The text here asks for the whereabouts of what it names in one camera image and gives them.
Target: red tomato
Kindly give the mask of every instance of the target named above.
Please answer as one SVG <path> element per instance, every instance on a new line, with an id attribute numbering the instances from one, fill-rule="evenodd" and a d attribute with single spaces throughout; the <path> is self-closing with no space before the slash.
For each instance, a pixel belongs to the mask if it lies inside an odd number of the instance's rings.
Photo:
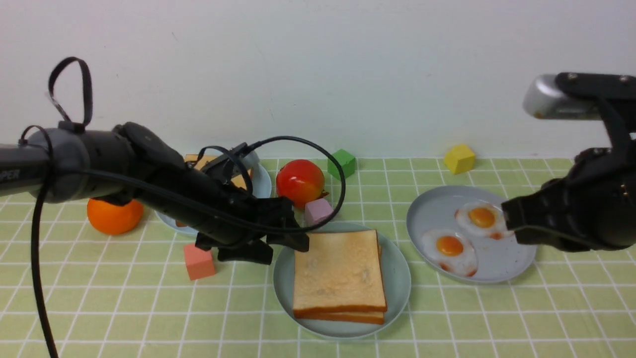
<path id="1" fill-rule="evenodd" d="M 276 194 L 286 196 L 297 209 L 318 200 L 329 193 L 324 192 L 324 175 L 314 163 L 298 159 L 285 164 L 276 175 Z"/>

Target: egg yolk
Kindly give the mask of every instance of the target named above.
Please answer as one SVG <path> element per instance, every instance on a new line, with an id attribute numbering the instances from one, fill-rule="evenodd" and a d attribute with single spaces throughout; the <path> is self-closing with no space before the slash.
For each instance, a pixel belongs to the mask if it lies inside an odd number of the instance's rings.
<path id="1" fill-rule="evenodd" d="M 446 256 L 457 256 L 464 251 L 464 246 L 455 236 L 442 236 L 437 241 L 437 248 Z"/>
<path id="2" fill-rule="evenodd" d="M 492 227 L 495 224 L 495 214 L 486 208 L 472 209 L 468 217 L 477 227 Z"/>

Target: pink cube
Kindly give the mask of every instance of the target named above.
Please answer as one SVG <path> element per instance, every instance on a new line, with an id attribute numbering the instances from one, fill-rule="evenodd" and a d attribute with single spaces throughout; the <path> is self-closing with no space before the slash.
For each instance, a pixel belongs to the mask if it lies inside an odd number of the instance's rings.
<path id="1" fill-rule="evenodd" d="M 329 202 L 321 198 L 305 205 L 305 222 L 309 225 L 317 224 L 333 213 Z"/>
<path id="2" fill-rule="evenodd" d="M 191 281 L 215 274 L 212 252 L 201 250 L 191 243 L 183 247 L 183 255 Z"/>

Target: light blue plate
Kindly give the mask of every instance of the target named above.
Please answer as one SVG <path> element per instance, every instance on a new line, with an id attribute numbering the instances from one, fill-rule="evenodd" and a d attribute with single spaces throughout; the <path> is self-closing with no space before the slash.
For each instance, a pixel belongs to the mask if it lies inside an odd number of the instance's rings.
<path id="1" fill-rule="evenodd" d="M 456 281 L 500 283 L 519 276 L 534 262 L 537 247 L 518 244 L 514 235 L 497 241 L 463 230 L 455 220 L 455 211 L 466 203 L 476 201 L 501 207 L 505 199 L 479 188 L 460 185 L 438 187 L 420 195 L 406 214 L 406 228 L 413 245 L 426 263 Z M 426 256 L 422 235 L 431 229 L 449 229 L 471 240 L 478 260 L 478 269 L 474 276 L 463 277 L 448 273 Z"/>
<path id="2" fill-rule="evenodd" d="M 264 199 L 272 195 L 272 179 L 269 173 L 267 173 L 267 170 L 260 164 L 255 166 L 252 171 L 252 185 L 254 186 L 254 196 Z M 198 231 L 191 227 L 178 227 L 174 219 L 168 215 L 160 213 L 159 211 L 155 211 L 155 214 L 159 220 L 173 228 L 173 230 L 188 236 L 197 235 Z"/>
<path id="3" fill-rule="evenodd" d="M 368 227 L 348 222 L 330 222 L 317 232 L 342 233 L 348 231 L 369 230 Z M 284 247 L 274 265 L 273 284 L 276 298 L 285 312 L 306 330 L 324 338 L 352 340 L 369 336 L 385 329 L 399 317 L 406 307 L 411 294 L 411 272 L 402 252 L 386 236 L 378 232 L 382 247 L 380 266 L 384 294 L 387 299 L 387 311 L 384 324 L 355 322 L 336 322 L 328 320 L 296 319 L 293 313 L 294 298 L 294 250 Z"/>

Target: red block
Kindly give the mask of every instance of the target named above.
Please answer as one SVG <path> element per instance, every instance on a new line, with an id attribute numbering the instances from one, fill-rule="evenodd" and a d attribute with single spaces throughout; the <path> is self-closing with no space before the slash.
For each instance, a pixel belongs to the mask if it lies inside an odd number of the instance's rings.
<path id="1" fill-rule="evenodd" d="M 191 243 L 183 247 L 183 255 L 186 258 L 186 269 L 190 280 L 198 280 L 212 276 L 216 273 L 212 262 L 212 252 L 204 251 Z"/>

